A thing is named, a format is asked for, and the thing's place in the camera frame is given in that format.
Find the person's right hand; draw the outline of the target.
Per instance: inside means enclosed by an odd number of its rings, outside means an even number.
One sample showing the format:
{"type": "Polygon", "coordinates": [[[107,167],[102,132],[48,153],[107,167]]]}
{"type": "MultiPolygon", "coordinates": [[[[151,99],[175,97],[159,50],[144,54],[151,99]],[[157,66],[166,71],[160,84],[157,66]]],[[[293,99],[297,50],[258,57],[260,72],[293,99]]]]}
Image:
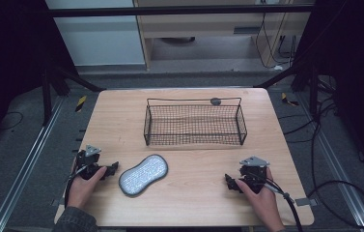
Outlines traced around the person's right hand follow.
{"type": "Polygon", "coordinates": [[[281,223],[276,197],[273,191],[268,188],[262,188],[259,193],[255,193],[242,180],[236,180],[236,184],[246,196],[256,216],[264,225],[281,223]]]}

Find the white cabinet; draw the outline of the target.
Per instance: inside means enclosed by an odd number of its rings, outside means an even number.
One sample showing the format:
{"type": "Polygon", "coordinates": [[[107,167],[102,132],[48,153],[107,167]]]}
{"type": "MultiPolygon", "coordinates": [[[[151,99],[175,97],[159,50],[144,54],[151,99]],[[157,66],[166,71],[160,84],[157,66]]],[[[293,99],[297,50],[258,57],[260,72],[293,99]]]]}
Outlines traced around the white cabinet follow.
{"type": "MultiPolygon", "coordinates": [[[[133,7],[132,0],[45,0],[50,10],[133,7]]],[[[55,17],[76,67],[144,65],[136,17],[55,17]]]]}

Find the person's left hand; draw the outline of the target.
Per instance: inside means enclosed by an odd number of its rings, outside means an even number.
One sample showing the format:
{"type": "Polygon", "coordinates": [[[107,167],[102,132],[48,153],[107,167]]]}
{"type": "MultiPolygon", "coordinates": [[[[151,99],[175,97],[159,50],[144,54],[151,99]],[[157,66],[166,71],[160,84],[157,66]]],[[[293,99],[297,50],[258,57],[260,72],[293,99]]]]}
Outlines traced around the person's left hand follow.
{"type": "Polygon", "coordinates": [[[89,180],[75,177],[70,186],[67,206],[83,210],[106,170],[106,167],[100,168],[89,180]]]}

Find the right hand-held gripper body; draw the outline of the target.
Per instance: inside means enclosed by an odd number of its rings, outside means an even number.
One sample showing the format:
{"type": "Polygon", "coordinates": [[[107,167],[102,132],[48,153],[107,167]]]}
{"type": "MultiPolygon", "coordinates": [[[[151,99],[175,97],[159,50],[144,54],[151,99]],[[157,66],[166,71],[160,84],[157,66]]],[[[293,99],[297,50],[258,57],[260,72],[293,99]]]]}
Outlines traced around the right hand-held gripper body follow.
{"type": "Polygon", "coordinates": [[[266,168],[269,162],[257,157],[250,157],[239,162],[241,180],[248,185],[253,192],[258,194],[266,183],[266,168]]]}

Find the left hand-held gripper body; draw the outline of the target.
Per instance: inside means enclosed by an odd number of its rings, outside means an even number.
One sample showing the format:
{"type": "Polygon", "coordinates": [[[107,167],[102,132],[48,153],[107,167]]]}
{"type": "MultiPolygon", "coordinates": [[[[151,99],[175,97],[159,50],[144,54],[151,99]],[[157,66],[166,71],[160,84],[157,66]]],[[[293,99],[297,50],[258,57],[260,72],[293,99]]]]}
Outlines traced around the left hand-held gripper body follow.
{"type": "Polygon", "coordinates": [[[100,169],[98,159],[101,149],[92,145],[87,145],[76,155],[74,174],[82,179],[91,179],[100,169]]]}

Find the black wire mesh basket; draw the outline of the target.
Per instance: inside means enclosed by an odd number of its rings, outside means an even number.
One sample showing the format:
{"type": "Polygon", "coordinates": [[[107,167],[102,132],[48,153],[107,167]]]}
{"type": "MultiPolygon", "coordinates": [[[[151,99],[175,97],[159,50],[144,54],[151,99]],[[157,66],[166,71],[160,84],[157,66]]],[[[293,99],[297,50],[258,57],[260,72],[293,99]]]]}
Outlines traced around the black wire mesh basket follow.
{"type": "Polygon", "coordinates": [[[241,98],[147,99],[148,146],[243,145],[246,137],[241,98]]]}

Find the aluminium floor rail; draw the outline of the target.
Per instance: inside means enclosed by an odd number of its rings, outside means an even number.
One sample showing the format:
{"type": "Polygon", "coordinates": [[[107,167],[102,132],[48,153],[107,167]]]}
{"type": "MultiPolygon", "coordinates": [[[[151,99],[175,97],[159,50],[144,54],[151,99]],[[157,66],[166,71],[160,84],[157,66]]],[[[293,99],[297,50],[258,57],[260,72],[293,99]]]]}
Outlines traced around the aluminium floor rail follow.
{"type": "Polygon", "coordinates": [[[0,232],[3,232],[11,214],[14,211],[15,205],[18,202],[30,176],[37,163],[38,158],[42,153],[42,149],[60,115],[61,108],[65,99],[57,97],[54,105],[51,108],[51,116],[48,122],[42,126],[34,144],[32,145],[27,158],[22,164],[19,172],[17,173],[14,182],[7,193],[3,203],[0,207],[0,232]]]}
{"type": "Polygon", "coordinates": [[[335,153],[330,146],[327,137],[321,130],[321,115],[323,109],[318,107],[318,114],[313,116],[308,109],[309,104],[307,100],[300,94],[296,94],[299,100],[300,107],[304,110],[306,117],[311,122],[315,122],[312,126],[314,132],[311,140],[311,174],[313,189],[310,195],[316,194],[322,205],[337,219],[343,221],[349,226],[359,229],[360,232],[364,232],[364,191],[358,186],[350,182],[350,178],[345,172],[344,168],[337,159],[335,153]],[[319,185],[316,182],[316,168],[315,168],[315,144],[318,143],[321,149],[321,154],[325,158],[327,165],[334,177],[334,180],[324,181],[319,185]],[[335,211],[324,201],[323,188],[329,187],[330,185],[337,186],[343,195],[343,199],[349,207],[350,213],[354,219],[354,222],[347,222],[344,217],[341,217],[335,213],[335,211]]]}

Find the grey oval scrubbing pad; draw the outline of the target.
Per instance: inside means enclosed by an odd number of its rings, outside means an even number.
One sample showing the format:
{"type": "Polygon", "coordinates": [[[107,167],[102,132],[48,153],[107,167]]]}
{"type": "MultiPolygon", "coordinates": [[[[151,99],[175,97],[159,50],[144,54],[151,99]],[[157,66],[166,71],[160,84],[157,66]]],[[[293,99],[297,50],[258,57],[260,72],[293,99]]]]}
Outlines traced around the grey oval scrubbing pad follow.
{"type": "Polygon", "coordinates": [[[135,197],[168,173],[168,163],[163,156],[153,154],[121,174],[119,187],[124,195],[135,197]]]}

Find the grey metal table bracket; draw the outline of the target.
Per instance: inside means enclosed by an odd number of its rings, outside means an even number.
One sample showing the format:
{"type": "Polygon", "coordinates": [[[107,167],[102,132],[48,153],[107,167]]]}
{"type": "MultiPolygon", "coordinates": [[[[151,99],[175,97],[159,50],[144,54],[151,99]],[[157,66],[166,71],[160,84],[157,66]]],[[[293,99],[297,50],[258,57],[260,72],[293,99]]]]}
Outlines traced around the grey metal table bracket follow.
{"type": "Polygon", "coordinates": [[[300,206],[317,206],[318,202],[316,199],[309,199],[309,198],[298,198],[295,201],[295,204],[300,206]]]}

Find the black metal frame bar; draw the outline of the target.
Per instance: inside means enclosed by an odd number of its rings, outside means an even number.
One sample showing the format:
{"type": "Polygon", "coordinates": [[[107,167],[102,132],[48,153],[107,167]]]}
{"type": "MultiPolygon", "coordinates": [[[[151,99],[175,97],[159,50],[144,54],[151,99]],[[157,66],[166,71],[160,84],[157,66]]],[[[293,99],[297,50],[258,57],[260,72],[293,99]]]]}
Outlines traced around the black metal frame bar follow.
{"type": "Polygon", "coordinates": [[[314,4],[301,5],[232,5],[232,6],[172,6],[100,9],[57,9],[45,13],[53,17],[128,16],[128,15],[214,15],[258,13],[307,13],[314,4]]]}

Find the yellow black striped tape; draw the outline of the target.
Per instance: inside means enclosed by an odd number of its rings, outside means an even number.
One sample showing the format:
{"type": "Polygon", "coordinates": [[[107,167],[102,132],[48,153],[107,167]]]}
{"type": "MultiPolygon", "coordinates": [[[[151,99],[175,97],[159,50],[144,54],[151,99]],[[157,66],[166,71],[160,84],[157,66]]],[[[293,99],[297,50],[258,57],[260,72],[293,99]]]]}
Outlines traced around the yellow black striped tape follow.
{"type": "Polygon", "coordinates": [[[83,107],[86,100],[87,100],[87,96],[82,96],[82,97],[79,98],[78,103],[77,103],[76,108],[75,108],[75,112],[80,112],[81,111],[81,109],[82,109],[82,107],[83,107]]]}
{"type": "Polygon", "coordinates": [[[298,101],[290,101],[288,96],[285,93],[281,94],[281,101],[283,103],[286,103],[286,104],[289,104],[289,105],[292,105],[292,106],[299,106],[298,101]]]}

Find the black metal stand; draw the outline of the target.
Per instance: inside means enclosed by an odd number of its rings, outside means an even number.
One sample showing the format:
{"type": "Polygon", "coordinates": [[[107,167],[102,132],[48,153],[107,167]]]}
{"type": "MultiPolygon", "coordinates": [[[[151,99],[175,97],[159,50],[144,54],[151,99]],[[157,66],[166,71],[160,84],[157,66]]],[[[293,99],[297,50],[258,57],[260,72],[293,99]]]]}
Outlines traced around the black metal stand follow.
{"type": "Polygon", "coordinates": [[[70,92],[70,87],[65,79],[72,80],[82,87],[92,91],[101,92],[104,88],[88,82],[81,78],[78,74],[69,72],[61,67],[45,68],[42,71],[42,102],[43,102],[43,125],[47,125],[52,117],[52,104],[50,88],[53,88],[58,96],[67,96],[70,92]]]}
{"type": "Polygon", "coordinates": [[[273,84],[283,80],[284,78],[293,75],[294,80],[291,88],[298,92],[309,86],[309,112],[316,116],[318,114],[318,68],[313,61],[298,61],[274,76],[273,78],[255,85],[255,88],[267,89],[273,84]]]}

